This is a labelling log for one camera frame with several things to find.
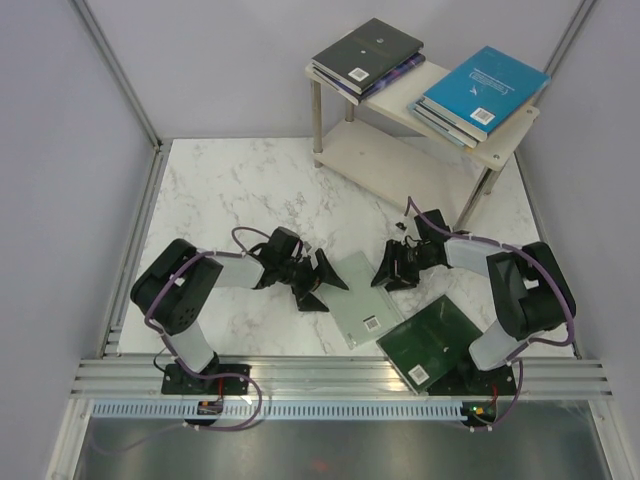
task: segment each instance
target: shelf top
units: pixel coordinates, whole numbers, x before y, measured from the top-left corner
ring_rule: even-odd
[[[540,111],[533,106],[520,109],[500,125],[485,142],[479,143],[474,149],[454,145],[414,117],[407,108],[408,104],[420,98],[425,90],[448,73],[449,70],[446,68],[427,61],[411,70],[392,85],[362,102],[362,105],[425,137],[464,152],[471,159],[492,170],[502,170],[511,154],[513,154],[533,125],[533,121],[540,114]],[[311,64],[305,68],[305,75],[311,80],[332,88],[337,93],[342,93],[338,88],[316,75]]]

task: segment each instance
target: black book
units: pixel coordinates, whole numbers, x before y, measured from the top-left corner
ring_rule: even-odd
[[[362,93],[424,44],[372,18],[313,57],[313,65]]]

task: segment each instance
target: shelf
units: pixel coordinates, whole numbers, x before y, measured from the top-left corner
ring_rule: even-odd
[[[502,170],[511,154],[533,125],[533,121],[540,114],[540,111],[533,106],[524,110],[521,109],[505,121],[487,141],[481,142],[476,148],[463,149],[458,147],[415,118],[407,109],[409,103],[417,100],[425,90],[437,83],[447,73],[449,73],[449,70],[434,63],[425,62],[407,73],[400,80],[362,102],[361,105],[410,128],[420,135],[464,152],[471,159],[492,170]],[[342,94],[340,89],[316,75],[311,68],[311,64],[305,68],[305,75],[311,80],[320,82],[322,85]]]
[[[341,121],[314,158],[349,180],[404,209],[411,195],[423,210],[439,208],[453,225],[475,178],[366,123]]]

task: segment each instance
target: stack of books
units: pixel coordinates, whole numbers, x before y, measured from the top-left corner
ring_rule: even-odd
[[[358,105],[425,61],[424,44],[373,18],[313,57],[316,75]]]
[[[456,145],[475,148],[526,109],[550,80],[519,60],[484,47],[408,108]]]

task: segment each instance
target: purple book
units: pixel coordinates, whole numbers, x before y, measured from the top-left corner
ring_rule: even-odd
[[[358,94],[358,93],[354,92],[349,87],[347,87],[346,85],[342,84],[339,80],[333,78],[331,75],[328,75],[327,73],[323,72],[322,70],[317,69],[316,67],[313,67],[313,71],[316,74],[320,75],[325,80],[327,80],[327,81],[331,82],[332,84],[334,84],[336,87],[340,88],[341,90],[344,90],[351,97],[353,97],[355,100],[357,100],[358,103],[360,103],[360,102],[365,101],[367,98],[369,98],[370,96],[374,95],[375,93],[378,93],[383,88],[388,87],[393,82],[395,82],[400,77],[402,77],[404,74],[406,74],[407,72],[413,70],[418,65],[424,63],[424,61],[425,61],[424,55],[422,55],[421,53],[414,53],[408,59],[406,59],[404,62],[402,62],[400,65],[398,65],[394,69],[389,70],[387,73],[385,73],[382,76],[382,78],[380,78],[376,83],[371,85],[368,89],[366,89],[361,94]]]

